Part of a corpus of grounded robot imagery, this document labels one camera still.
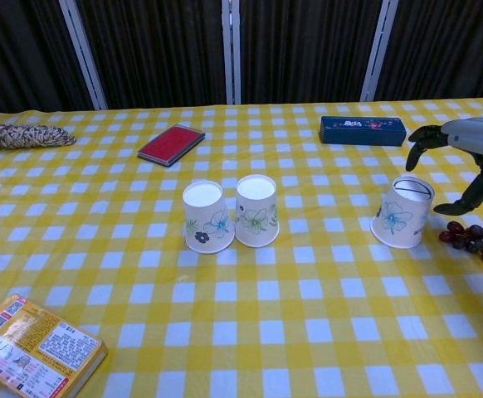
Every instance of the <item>braided rope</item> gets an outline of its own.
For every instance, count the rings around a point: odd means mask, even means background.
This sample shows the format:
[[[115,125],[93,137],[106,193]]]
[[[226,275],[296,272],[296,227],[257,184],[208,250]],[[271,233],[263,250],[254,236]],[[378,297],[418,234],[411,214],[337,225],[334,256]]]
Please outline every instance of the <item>braided rope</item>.
[[[0,148],[64,147],[76,137],[55,126],[0,124]]]

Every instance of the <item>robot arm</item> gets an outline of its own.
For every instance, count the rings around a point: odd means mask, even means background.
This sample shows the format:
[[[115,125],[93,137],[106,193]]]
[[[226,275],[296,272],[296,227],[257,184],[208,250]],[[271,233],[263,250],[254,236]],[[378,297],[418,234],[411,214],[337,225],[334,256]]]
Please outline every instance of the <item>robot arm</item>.
[[[452,120],[442,126],[423,126],[409,137],[415,143],[407,156],[406,170],[417,166],[420,156],[428,149],[451,145],[468,152],[480,167],[480,174],[454,203],[443,203],[433,209],[437,213],[460,216],[483,202],[483,118]]]

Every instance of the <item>white paper cup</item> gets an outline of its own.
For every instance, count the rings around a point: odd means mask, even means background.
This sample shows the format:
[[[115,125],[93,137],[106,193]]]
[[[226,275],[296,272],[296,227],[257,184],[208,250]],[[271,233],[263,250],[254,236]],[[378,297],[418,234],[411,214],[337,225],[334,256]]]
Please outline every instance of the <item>white paper cup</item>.
[[[183,192],[184,239],[198,253],[217,253],[234,239],[234,225],[228,215],[222,188],[213,181],[198,181]]]
[[[382,205],[371,222],[373,235],[397,249],[418,245],[434,196],[432,186],[419,178],[397,178],[382,195]]]
[[[250,247],[269,245],[280,230],[275,182],[252,174],[238,182],[236,191],[236,239]]]

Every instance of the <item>table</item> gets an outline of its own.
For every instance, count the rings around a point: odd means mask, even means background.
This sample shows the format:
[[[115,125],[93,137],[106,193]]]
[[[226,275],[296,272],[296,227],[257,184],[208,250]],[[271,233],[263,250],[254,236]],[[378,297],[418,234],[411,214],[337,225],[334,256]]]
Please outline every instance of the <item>table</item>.
[[[0,114],[54,124],[65,148],[0,150],[0,301],[27,296],[102,337],[109,356],[80,396],[483,394],[483,263],[437,240],[432,213],[411,250],[368,225],[409,150],[323,145],[322,115],[424,124],[483,116],[483,99]],[[166,169],[136,151],[172,124],[207,138]],[[415,175],[434,204],[478,171],[454,148]],[[276,180],[281,234],[217,255],[183,242],[182,191]],[[483,223],[483,206],[455,217]]]

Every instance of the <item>blue box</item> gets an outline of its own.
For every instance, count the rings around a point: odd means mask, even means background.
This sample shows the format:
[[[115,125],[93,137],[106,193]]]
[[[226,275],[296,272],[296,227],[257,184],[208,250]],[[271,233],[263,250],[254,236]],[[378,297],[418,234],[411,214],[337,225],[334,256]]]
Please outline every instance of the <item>blue box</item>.
[[[321,143],[400,147],[406,128],[399,118],[321,117]]]

